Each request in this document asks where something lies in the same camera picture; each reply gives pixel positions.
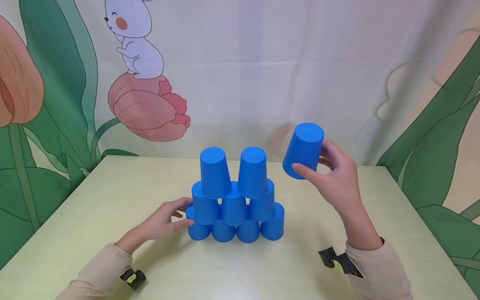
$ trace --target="sleeve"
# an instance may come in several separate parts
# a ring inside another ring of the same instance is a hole
[[[102,300],[113,294],[120,276],[130,268],[132,256],[114,243],[105,246],[89,261],[77,278],[56,300]]]
[[[359,300],[413,300],[402,262],[389,242],[374,251],[357,250],[347,242],[346,253],[363,275],[348,276]]]

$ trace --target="upside-down cup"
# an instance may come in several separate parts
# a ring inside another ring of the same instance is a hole
[[[218,200],[205,196],[200,181],[192,186],[192,199],[196,223],[211,225],[220,219],[220,205],[218,204]]]
[[[265,196],[267,192],[267,158],[258,147],[245,148],[240,156],[239,193],[250,199]]]
[[[283,170],[289,176],[301,180],[305,178],[292,169],[293,163],[306,165],[316,171],[324,136],[324,130],[316,124],[302,123],[297,125],[283,159]]]
[[[244,243],[253,243],[260,236],[258,221],[247,217],[243,224],[237,226],[237,238]]]
[[[220,219],[212,224],[212,236],[216,241],[226,243],[235,236],[235,227],[227,225]]]
[[[240,195],[237,182],[232,181],[232,190],[222,198],[222,220],[230,226],[243,224],[247,219],[247,201]]]
[[[193,204],[190,204],[185,210],[187,219],[192,219],[195,221],[195,213],[193,210]],[[192,226],[188,227],[188,235],[192,240],[204,240],[212,232],[212,225],[202,225],[198,222],[195,222]]]
[[[220,199],[232,189],[225,152],[217,147],[206,148],[200,153],[202,190],[210,199]]]
[[[275,214],[270,221],[262,222],[260,232],[267,240],[279,240],[283,236],[285,209],[275,202]]]
[[[265,222],[273,218],[275,211],[275,185],[267,179],[267,193],[258,199],[250,199],[249,213],[253,220]]]

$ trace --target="table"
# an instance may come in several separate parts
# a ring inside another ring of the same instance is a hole
[[[0,271],[3,299],[53,299],[108,242],[150,215],[162,202],[190,195],[200,179],[198,159],[108,156]],[[236,180],[239,162],[228,162]],[[193,241],[186,231],[148,242],[134,269],[148,282],[122,283],[113,299],[354,299],[346,275],[323,266],[318,251],[345,249],[340,218],[305,180],[268,163],[276,201],[285,207],[278,241],[236,237]],[[383,167],[359,167],[364,204],[379,233],[396,248],[416,299],[476,297]]]

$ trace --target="white rabbit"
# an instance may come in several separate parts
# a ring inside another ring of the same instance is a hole
[[[121,42],[117,52],[136,79],[157,78],[164,68],[162,55],[145,38],[152,31],[145,1],[151,0],[105,0],[105,21]]]

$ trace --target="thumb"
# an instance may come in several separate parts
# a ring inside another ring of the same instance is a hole
[[[315,172],[314,170],[310,169],[309,167],[299,164],[299,163],[294,163],[292,165],[292,169],[297,172],[300,176],[304,177],[306,180],[310,181],[311,184],[313,184],[317,189],[320,188],[320,186],[323,183],[324,180],[324,175]]]
[[[195,223],[192,219],[185,219],[172,223],[173,232],[180,230],[182,228],[190,227]]]

